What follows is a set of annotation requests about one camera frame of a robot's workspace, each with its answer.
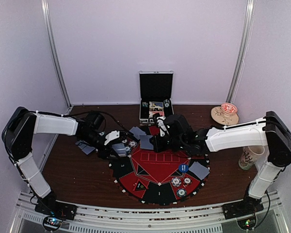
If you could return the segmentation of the single card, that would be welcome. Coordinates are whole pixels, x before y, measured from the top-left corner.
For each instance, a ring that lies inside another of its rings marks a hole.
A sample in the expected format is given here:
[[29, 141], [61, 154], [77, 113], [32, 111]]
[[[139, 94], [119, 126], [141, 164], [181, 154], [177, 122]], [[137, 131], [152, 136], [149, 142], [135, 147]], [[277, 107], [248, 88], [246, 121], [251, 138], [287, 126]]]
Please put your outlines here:
[[151, 135], [141, 135], [140, 136], [140, 148], [144, 150], [153, 150], [154, 146], [150, 142], [150, 139], [152, 138]]

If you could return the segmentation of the chip stack under right arm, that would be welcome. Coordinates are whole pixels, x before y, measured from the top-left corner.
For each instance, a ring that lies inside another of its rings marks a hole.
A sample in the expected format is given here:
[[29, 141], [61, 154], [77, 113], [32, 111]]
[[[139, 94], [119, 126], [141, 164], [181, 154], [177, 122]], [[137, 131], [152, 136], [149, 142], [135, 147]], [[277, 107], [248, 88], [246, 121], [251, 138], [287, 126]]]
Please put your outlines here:
[[265, 154], [264, 146], [246, 146], [242, 149], [238, 165], [243, 170], [249, 170], [253, 164]]

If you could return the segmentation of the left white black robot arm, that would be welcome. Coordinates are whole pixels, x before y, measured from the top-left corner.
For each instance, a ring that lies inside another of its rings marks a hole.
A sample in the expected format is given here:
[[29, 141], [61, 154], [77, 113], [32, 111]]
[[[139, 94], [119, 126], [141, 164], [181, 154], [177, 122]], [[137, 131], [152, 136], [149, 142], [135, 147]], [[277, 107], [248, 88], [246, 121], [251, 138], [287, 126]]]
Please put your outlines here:
[[105, 120], [104, 115], [100, 111], [86, 112], [84, 117], [61, 115], [19, 106], [4, 127], [1, 139], [9, 159], [33, 193], [42, 199], [40, 205], [50, 216], [58, 214], [60, 205], [49, 197], [53, 191], [37, 165], [34, 155], [37, 138], [47, 135], [76, 137], [105, 157], [119, 157], [112, 145], [132, 136], [132, 133], [122, 124], [119, 124], [119, 130], [102, 133], [100, 128]]

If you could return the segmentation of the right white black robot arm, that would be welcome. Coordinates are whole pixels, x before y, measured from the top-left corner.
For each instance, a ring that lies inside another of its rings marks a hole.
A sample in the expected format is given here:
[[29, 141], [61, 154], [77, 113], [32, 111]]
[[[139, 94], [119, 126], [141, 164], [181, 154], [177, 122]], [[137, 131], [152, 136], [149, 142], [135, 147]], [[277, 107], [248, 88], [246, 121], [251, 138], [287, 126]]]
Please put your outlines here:
[[262, 198], [281, 168], [291, 164], [291, 132], [274, 111], [247, 123], [197, 131], [183, 115], [154, 114], [152, 120], [160, 130], [160, 134], [150, 140], [155, 152], [183, 150], [189, 155], [205, 155], [231, 148], [268, 148], [266, 161], [248, 186], [245, 199], [239, 203], [242, 214], [247, 215], [257, 207], [257, 200]]

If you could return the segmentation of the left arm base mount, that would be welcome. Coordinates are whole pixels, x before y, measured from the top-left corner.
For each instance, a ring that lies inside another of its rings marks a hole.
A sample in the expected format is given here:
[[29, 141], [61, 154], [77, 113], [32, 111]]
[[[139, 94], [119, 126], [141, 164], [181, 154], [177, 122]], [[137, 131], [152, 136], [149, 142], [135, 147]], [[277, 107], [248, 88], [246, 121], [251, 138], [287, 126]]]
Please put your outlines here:
[[77, 206], [58, 201], [51, 203], [39, 201], [34, 210], [38, 213], [54, 216], [63, 220], [74, 220]]

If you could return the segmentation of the blue chip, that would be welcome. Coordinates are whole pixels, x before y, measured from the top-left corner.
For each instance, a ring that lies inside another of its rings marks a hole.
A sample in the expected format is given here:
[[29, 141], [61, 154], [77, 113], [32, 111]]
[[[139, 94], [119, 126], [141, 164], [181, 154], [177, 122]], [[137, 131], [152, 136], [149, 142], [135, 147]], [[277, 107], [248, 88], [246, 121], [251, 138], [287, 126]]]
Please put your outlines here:
[[180, 198], [185, 197], [187, 195], [187, 191], [184, 188], [180, 188], [176, 191], [176, 195]]

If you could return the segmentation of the blue checkered card deck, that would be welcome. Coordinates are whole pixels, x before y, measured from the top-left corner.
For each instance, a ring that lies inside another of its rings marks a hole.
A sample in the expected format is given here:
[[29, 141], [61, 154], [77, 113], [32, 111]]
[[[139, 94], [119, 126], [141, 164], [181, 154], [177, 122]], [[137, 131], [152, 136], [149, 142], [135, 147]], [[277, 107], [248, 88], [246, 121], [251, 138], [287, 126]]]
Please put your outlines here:
[[123, 143], [113, 144], [112, 148], [115, 150], [119, 157], [125, 157], [126, 153], [126, 146]]

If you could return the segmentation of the teal chip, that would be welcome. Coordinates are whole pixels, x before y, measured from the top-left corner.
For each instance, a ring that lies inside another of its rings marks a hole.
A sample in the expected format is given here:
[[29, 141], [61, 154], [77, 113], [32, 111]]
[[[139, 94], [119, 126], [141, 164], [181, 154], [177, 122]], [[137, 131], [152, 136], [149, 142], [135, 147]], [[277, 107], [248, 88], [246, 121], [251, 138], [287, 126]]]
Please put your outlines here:
[[129, 146], [126, 146], [126, 147], [125, 147], [125, 152], [126, 152], [126, 154], [131, 153], [131, 150], [132, 150], [132, 148], [129, 147]]

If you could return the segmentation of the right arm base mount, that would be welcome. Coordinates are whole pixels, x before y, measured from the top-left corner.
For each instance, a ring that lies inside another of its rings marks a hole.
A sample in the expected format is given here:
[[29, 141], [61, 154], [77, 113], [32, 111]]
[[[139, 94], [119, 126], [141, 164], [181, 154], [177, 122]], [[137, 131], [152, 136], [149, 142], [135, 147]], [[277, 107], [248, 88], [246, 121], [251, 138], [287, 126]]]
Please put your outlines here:
[[255, 212], [264, 210], [261, 199], [245, 195], [241, 201], [235, 201], [222, 205], [225, 219], [238, 218], [253, 215]]

